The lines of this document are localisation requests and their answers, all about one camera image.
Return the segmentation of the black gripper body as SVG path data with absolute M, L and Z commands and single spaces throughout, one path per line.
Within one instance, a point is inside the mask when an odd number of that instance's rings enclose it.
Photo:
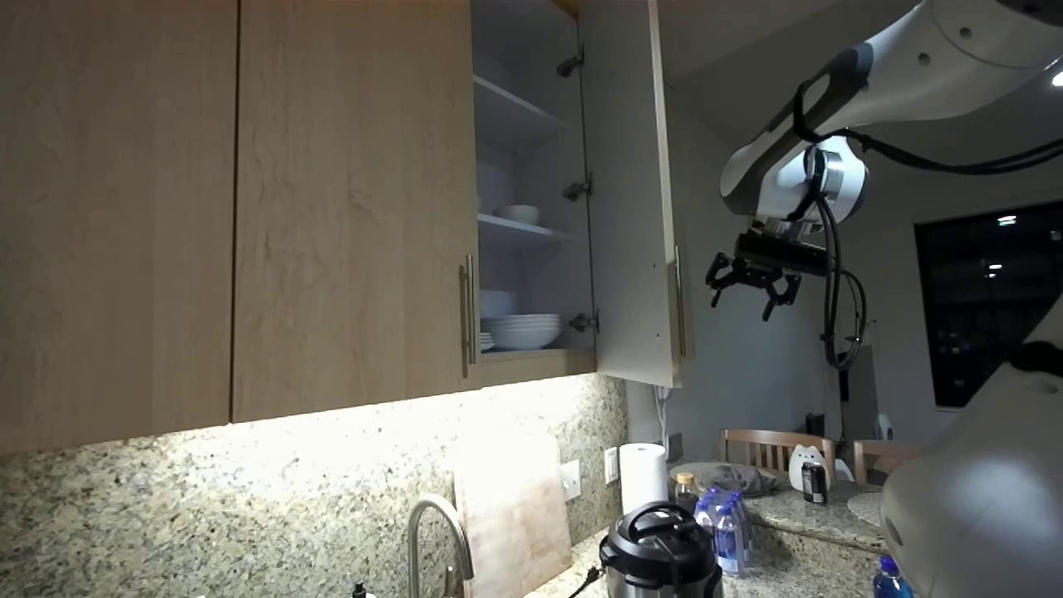
M 783 277 L 825 277 L 827 253 L 805 244 L 794 232 L 753 222 L 734 243 L 734 269 L 741 281 L 774 284 Z

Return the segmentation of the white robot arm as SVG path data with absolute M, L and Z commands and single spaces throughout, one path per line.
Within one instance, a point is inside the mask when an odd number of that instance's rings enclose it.
M 752 219 L 734 253 L 719 253 L 715 293 L 753 284 L 763 313 L 791 304 L 799 273 L 829 277 L 814 225 L 844 222 L 863 197 L 863 148 L 918 168 L 998 175 L 1060 155 L 1041 141 L 1014 155 L 942 164 L 869 135 L 875 124 L 928 124 L 978 114 L 1063 57 L 1063 0 L 919 0 L 794 86 L 768 125 L 727 155 L 722 204 Z

